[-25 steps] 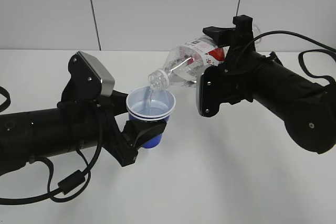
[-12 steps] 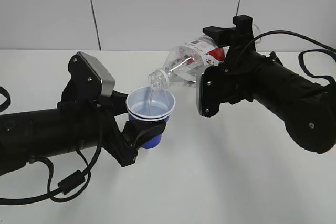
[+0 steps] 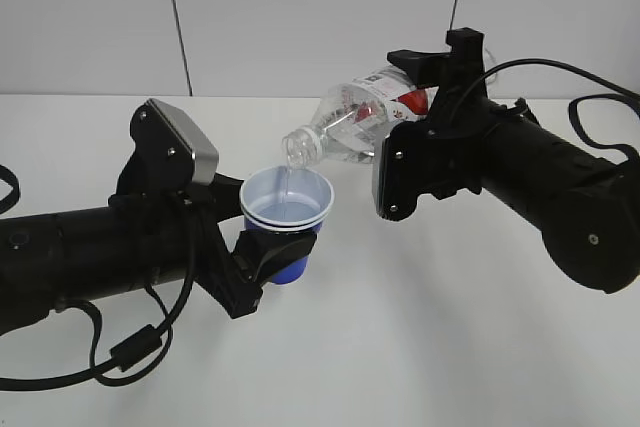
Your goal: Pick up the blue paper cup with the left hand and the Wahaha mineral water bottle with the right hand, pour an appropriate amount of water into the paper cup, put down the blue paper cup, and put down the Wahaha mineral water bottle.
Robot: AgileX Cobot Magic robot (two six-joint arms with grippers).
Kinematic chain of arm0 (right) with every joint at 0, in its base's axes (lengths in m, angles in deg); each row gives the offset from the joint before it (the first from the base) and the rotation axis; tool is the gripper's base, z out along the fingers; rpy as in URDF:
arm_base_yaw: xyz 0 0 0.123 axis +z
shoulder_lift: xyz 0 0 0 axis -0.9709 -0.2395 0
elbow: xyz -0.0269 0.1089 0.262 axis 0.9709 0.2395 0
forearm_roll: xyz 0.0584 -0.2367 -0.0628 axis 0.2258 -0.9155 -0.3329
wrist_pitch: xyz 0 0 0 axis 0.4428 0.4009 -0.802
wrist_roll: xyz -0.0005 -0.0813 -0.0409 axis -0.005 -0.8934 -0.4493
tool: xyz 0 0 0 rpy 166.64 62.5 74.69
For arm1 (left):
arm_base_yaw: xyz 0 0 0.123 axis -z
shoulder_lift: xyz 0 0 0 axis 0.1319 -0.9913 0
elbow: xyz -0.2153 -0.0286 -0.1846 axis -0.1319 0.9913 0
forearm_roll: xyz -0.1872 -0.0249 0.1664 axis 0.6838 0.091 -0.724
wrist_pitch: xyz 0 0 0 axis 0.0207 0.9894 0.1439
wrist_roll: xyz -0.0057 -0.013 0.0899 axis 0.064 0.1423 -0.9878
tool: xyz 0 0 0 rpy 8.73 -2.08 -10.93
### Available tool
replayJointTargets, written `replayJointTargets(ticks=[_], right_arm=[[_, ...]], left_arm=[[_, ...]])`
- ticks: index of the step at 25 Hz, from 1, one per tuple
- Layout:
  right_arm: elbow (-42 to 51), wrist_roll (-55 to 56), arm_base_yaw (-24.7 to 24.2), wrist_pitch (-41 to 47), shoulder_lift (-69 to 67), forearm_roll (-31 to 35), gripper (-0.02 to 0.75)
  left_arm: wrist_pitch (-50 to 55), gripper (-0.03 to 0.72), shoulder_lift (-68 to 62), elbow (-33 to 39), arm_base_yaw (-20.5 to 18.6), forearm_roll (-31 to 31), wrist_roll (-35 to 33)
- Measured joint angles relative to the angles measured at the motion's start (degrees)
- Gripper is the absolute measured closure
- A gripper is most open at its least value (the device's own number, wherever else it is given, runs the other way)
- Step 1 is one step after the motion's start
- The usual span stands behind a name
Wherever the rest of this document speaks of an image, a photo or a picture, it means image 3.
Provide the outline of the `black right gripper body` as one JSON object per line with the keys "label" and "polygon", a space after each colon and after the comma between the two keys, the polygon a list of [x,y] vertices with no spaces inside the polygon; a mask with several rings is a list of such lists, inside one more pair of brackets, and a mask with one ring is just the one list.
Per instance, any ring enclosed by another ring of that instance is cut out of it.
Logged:
{"label": "black right gripper body", "polygon": [[446,34],[451,83],[438,89],[418,128],[419,196],[439,200],[461,190],[489,191],[503,202],[527,202],[525,149],[516,136],[530,124],[524,99],[513,106],[490,100],[483,75],[484,35],[471,28]]}

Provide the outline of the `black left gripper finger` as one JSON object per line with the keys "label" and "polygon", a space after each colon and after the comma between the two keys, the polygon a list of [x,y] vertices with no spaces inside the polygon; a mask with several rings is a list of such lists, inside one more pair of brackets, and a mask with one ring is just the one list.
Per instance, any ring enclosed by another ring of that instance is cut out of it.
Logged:
{"label": "black left gripper finger", "polygon": [[387,53],[387,61],[406,74],[419,89],[446,87],[451,83],[448,52],[417,52],[407,49]]}
{"label": "black left gripper finger", "polygon": [[266,230],[244,230],[234,248],[234,260],[243,275],[257,285],[264,285],[307,257],[317,240],[313,230],[298,233],[277,233]]}

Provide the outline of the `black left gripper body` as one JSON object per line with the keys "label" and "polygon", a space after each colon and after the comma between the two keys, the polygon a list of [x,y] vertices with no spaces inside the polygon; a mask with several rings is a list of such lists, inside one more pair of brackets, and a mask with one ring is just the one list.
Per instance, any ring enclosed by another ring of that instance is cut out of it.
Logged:
{"label": "black left gripper body", "polygon": [[184,280],[168,313],[170,318],[182,313],[194,285],[202,287],[231,318],[257,310],[263,289],[253,260],[257,254],[254,236],[241,232],[235,250],[229,251],[219,228],[220,222],[241,215],[242,185],[242,180],[223,174],[197,184],[171,173],[167,167],[162,167],[155,177],[150,164],[139,156],[130,157],[120,173],[109,203],[121,201],[136,206],[141,215],[136,233],[151,220],[167,214],[169,225],[184,236]]}

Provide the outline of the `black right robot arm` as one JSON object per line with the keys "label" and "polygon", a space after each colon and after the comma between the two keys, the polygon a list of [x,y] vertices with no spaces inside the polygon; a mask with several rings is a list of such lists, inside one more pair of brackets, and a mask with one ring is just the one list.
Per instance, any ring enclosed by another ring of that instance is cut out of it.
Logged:
{"label": "black right robot arm", "polygon": [[621,163],[601,157],[567,108],[579,137],[572,144],[544,129],[528,103],[490,99],[484,37],[470,28],[447,33],[447,50],[397,50],[391,65],[420,89],[436,92],[426,116],[396,121],[375,147],[373,198],[390,221],[411,216],[420,196],[446,199],[461,190],[489,192],[536,227],[560,270],[574,282],[607,294],[639,275],[639,153],[618,143]]}

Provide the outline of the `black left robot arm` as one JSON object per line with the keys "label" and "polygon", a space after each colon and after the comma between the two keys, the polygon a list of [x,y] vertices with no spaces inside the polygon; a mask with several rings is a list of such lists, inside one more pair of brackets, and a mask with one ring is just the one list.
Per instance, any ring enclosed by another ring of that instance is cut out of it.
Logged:
{"label": "black left robot arm", "polygon": [[248,180],[217,172],[218,153],[181,109],[150,99],[134,113],[135,149],[106,207],[6,219],[1,224],[1,329],[53,310],[181,280],[155,335],[169,330],[194,285],[233,318],[253,313],[266,283],[299,278],[334,191],[312,171],[292,184],[296,219],[263,216],[278,173]]}

